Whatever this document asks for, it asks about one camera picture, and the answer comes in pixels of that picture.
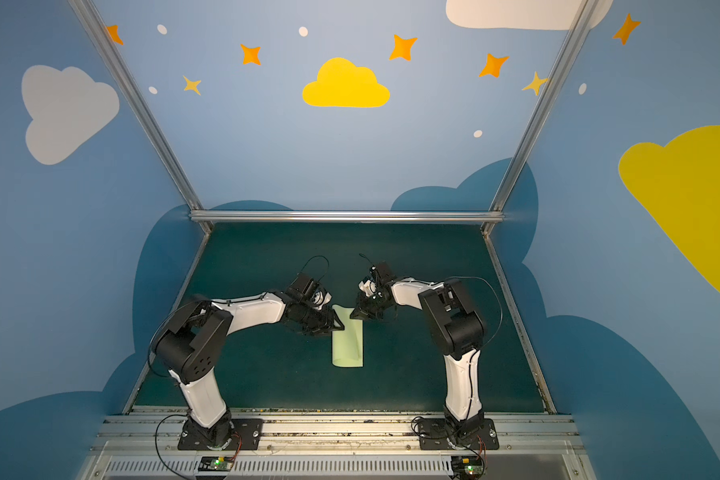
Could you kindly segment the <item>light green paper sheet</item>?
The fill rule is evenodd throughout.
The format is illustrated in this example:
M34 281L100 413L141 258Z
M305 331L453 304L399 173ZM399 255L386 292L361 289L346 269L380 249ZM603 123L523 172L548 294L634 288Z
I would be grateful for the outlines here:
M333 310L344 329L332 333L332 364L339 368L361 368L364 365L364 322L350 317L352 308L334 305Z

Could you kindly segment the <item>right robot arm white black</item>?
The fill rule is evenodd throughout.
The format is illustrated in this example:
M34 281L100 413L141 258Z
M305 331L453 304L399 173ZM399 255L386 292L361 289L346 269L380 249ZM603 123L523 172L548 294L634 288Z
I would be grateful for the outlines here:
M444 425L426 440L447 440L469 447L478 439L485 416L479 397L478 365L486 328L475 301L460 278L427 282L395 275L385 263L373 264L358 284L350 317L380 320L390 308L411 307L424 313L430 336L443 355L447 392Z

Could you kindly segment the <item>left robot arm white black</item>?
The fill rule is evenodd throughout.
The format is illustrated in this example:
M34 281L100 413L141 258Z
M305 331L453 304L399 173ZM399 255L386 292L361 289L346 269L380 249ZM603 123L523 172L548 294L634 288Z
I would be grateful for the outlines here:
M319 281L300 273L285 290L265 291L236 299L196 295L161 324L149 351L175 380L188 406L177 448L222 451L258 448L253 419L235 425L222 398L214 369L227 337L259 325L293 322L309 336L343 331L344 323L330 306L331 295Z

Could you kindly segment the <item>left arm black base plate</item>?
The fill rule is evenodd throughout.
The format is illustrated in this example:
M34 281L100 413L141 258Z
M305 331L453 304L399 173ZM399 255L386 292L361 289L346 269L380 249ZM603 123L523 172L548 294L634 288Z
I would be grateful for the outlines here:
M255 451L263 428L261 418L222 418L205 428L190 418L184 422L178 441L180 451Z

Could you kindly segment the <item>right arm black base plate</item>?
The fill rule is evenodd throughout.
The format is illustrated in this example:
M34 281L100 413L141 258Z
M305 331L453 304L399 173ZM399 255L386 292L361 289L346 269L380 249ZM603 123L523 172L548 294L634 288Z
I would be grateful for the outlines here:
M444 418L415 417L411 429L419 440L421 450L471 449L498 450L500 448L495 424L483 418L477 424L458 428Z

